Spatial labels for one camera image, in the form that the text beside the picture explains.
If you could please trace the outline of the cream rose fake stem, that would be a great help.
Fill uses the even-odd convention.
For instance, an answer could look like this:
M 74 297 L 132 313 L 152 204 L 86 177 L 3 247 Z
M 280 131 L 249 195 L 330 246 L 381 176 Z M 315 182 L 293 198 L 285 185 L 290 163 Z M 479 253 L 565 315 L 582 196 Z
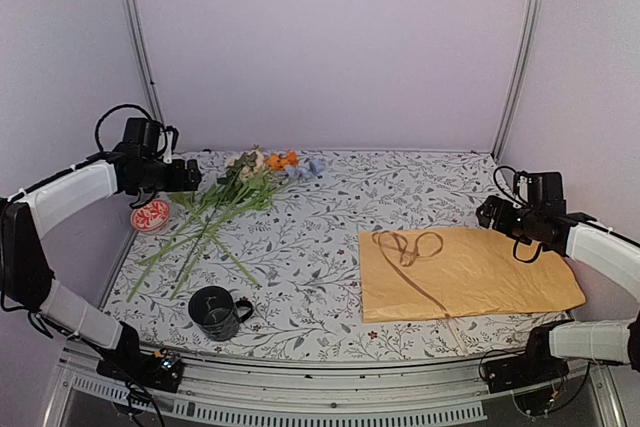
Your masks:
M 227 259 L 235 262 L 235 256 L 219 239 L 220 229 L 248 212 L 270 207 L 275 191 L 276 186 L 270 168 L 266 165 L 266 158 L 260 148 L 255 146 L 229 159 L 224 174 L 204 193 L 171 194 L 169 205 L 176 206 L 184 218 L 176 226 L 169 228 L 169 238 L 161 244 L 159 250 L 141 261 L 144 270 L 127 300 L 134 300 L 156 265 L 182 247 L 187 248 L 188 252 L 171 282 L 172 298 L 176 298 L 183 290 L 192 271 L 211 245 L 218 247 Z

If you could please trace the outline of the yellow wrapping paper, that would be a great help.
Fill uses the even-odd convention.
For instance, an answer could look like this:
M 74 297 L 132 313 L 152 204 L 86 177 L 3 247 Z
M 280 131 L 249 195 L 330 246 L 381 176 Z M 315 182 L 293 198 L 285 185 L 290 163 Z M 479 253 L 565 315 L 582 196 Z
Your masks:
M 396 231 L 410 243 L 427 230 Z M 405 273 L 444 304 L 453 318 L 562 312 L 585 304 L 586 296 L 566 262 L 545 252 L 532 264 L 517 261 L 513 243 L 498 232 L 439 228 L 444 248 L 431 259 L 435 239 L 419 243 L 421 257 Z M 366 323 L 444 319 L 437 306 L 411 289 L 385 263 L 372 241 L 359 235 L 363 320 Z

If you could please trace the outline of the orange fake flower stem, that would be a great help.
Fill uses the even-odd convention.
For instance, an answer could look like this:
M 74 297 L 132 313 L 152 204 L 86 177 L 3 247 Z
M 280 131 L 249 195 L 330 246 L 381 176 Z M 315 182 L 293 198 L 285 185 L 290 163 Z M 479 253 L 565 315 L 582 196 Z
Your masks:
M 251 150 L 249 150 L 247 152 L 243 152 L 243 153 L 241 153 L 241 154 L 229 159 L 227 161 L 227 163 L 226 163 L 226 166 L 225 166 L 224 175 L 225 175 L 227 167 L 249 166 L 251 168 L 254 168 L 254 167 L 259 167 L 259 166 L 263 166 L 263 165 L 266 165 L 267 167 L 269 167 L 277 175 L 278 179 L 281 181 L 281 183 L 283 184 L 283 188 L 284 188 L 285 182 L 280 179 L 280 177 L 282 175 L 285 175 L 284 174 L 284 167 L 287 166 L 287 165 L 297 166 L 297 165 L 299 165 L 299 160 L 298 160 L 297 155 L 295 153 L 293 153 L 293 152 L 287 152 L 287 153 L 283 153 L 283 154 L 277 154 L 277 153 L 265 154 L 265 153 L 263 153 L 261 151 L 261 149 L 259 147 L 255 146 Z M 210 244 L 208 246 L 208 248 L 205 250 L 204 254 L 199 257 L 199 259 L 197 260 L 197 263 L 195 264 L 195 267 L 199 263 L 199 261 L 204 258 L 204 255 L 207 253 L 207 251 L 208 251 L 208 249 L 209 249 L 209 247 L 211 245 L 213 245 L 213 244 Z M 189 254 L 191 254 L 191 258 L 192 259 L 195 258 L 196 249 L 193 246 L 192 246 L 192 252 L 189 253 Z M 184 265 L 189 260 L 188 255 L 187 255 L 187 258 L 185 259 Z M 177 297 L 177 295 L 185 287 L 187 281 L 182 286 L 182 289 L 179 292 L 176 292 L 176 286 L 178 285 L 178 277 L 177 277 L 176 285 L 175 285 L 174 291 L 173 291 L 173 293 L 171 295 L 172 298 L 176 298 Z

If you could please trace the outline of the blue fake flower stem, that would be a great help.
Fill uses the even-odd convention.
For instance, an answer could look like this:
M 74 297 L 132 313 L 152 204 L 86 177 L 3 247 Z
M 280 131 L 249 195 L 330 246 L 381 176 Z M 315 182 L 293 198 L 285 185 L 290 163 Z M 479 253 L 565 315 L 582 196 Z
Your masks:
M 304 165 L 287 165 L 284 167 L 284 174 L 293 180 L 311 180 L 320 178 L 324 172 L 324 163 L 319 159 L 311 159 Z

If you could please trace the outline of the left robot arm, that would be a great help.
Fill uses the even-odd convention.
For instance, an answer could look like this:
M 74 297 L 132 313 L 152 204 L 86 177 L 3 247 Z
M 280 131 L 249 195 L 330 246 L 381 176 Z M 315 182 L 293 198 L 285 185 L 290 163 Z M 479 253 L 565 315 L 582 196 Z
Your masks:
M 51 327 L 86 342 L 128 381 L 148 373 L 137 331 L 61 284 L 42 240 L 54 227 L 119 193 L 181 193 L 202 180 L 194 160 L 118 144 L 1 201 L 1 309 L 24 312 L 45 336 Z

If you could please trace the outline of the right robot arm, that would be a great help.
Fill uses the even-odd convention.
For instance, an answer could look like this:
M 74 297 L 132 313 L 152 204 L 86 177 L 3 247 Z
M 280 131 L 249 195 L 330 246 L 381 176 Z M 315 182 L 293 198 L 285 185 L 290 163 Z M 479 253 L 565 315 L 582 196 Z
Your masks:
M 538 244 L 539 254 L 552 251 L 585 264 L 608 278 L 634 299 L 639 298 L 639 244 L 581 213 L 568 213 L 564 201 L 515 206 L 489 196 L 477 209 L 478 224 L 521 244 Z M 569 321 L 534 328 L 525 353 L 518 359 L 517 374 L 537 383 L 552 371 L 558 359 L 585 359 L 628 365 L 639 370 L 639 319 Z

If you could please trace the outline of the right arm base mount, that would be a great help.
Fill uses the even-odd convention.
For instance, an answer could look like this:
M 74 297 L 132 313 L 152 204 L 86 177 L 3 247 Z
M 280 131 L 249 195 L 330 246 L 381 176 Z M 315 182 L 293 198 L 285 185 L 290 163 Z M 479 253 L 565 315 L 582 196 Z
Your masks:
M 516 409 L 524 416 L 536 419 L 547 417 L 568 407 L 583 391 L 590 378 L 591 364 L 574 393 L 563 403 L 558 398 L 568 385 L 570 372 L 568 363 L 551 355 L 549 345 L 551 331 L 569 320 L 542 324 L 531 330 L 524 350 L 512 355 L 502 349 L 494 349 L 484 354 L 478 364 L 478 375 L 489 388 L 490 393 L 512 391 L 531 387 L 543 382 L 559 380 L 558 387 L 548 387 L 540 393 L 522 393 L 512 397 Z

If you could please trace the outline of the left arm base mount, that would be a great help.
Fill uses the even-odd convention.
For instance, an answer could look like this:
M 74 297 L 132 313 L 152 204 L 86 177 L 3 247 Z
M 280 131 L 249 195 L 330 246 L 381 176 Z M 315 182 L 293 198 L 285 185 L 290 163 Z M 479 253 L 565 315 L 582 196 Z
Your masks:
M 97 373 L 145 388 L 176 393 L 184 372 L 181 356 L 166 348 L 144 353 L 140 350 L 138 332 L 124 322 L 121 322 L 121 326 L 115 349 L 97 348 L 101 356 Z

